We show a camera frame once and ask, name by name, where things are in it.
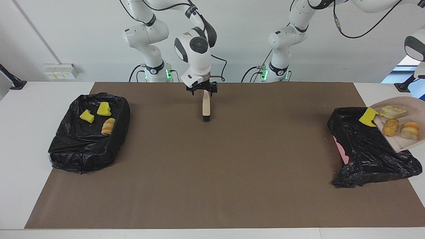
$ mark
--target bread slice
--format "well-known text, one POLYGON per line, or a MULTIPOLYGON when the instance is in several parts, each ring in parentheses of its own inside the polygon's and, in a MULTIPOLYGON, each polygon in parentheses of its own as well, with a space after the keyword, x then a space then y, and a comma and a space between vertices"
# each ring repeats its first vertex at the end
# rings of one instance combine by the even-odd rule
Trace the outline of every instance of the bread slice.
POLYGON ((387 119, 398 119, 400 117, 407 116, 408 114, 408 111, 393 107, 391 105, 383 107, 379 113, 380 116, 384 116, 387 119))

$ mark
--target pink paper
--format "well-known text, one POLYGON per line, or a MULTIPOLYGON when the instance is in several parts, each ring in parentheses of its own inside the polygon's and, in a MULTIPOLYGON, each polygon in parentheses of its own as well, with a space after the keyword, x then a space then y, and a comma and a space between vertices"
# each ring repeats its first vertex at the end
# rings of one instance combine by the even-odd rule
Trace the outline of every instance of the pink paper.
POLYGON ((335 143, 337 144, 338 150, 341 154, 344 164, 348 164, 348 160, 350 159, 346 154, 343 146, 337 142, 337 139, 334 137, 335 143))

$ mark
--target food item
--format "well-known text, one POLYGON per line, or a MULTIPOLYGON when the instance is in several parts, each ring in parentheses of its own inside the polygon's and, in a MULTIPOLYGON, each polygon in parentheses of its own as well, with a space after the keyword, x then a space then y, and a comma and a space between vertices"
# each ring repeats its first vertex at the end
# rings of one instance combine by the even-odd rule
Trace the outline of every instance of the food item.
POLYGON ((102 134, 108 135, 112 133, 113 125, 115 124, 114 118, 109 118, 103 123, 102 134))
POLYGON ((404 139, 419 140, 419 125, 415 122, 407 122, 401 126, 401 137, 404 139))
POLYGON ((408 111, 393 107, 391 105, 383 107, 379 113, 380 116, 384 116, 387 119, 398 119, 400 117, 407 116, 408 114, 408 111))
POLYGON ((376 112, 376 110, 369 107, 367 108, 363 116, 359 119, 359 121, 364 125, 367 125, 370 127, 376 127, 376 125, 372 123, 372 120, 375 118, 375 115, 377 114, 378 112, 376 112))
POLYGON ((399 125, 398 119, 388 119, 387 122, 385 122, 384 124, 382 133, 388 137, 393 137, 394 135, 396 135, 398 125, 399 125))
POLYGON ((85 110, 81 115, 80 119, 85 120, 89 123, 93 123, 94 115, 90 114, 90 110, 85 110))
POLYGON ((109 107, 108 102, 101 102, 99 109, 97 109, 97 114, 102 116, 111 116, 111 108, 109 107))

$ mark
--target brown paper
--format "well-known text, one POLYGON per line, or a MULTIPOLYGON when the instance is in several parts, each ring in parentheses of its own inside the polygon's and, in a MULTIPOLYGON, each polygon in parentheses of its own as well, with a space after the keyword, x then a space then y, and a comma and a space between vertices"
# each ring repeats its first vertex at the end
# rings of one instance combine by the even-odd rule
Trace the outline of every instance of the brown paper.
POLYGON ((326 123, 364 106, 352 83, 96 83, 126 97, 116 162, 86 175, 52 170, 26 228, 422 227, 407 179, 335 188, 342 160, 326 123))

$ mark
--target electrical socket panel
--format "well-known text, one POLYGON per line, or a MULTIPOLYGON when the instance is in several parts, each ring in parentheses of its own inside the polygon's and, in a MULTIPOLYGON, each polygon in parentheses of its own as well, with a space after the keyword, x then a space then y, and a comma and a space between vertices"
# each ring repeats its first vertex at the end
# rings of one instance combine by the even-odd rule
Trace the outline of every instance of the electrical socket panel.
POLYGON ((74 64, 45 64, 47 67, 44 74, 49 80, 75 80, 78 71, 74 64))

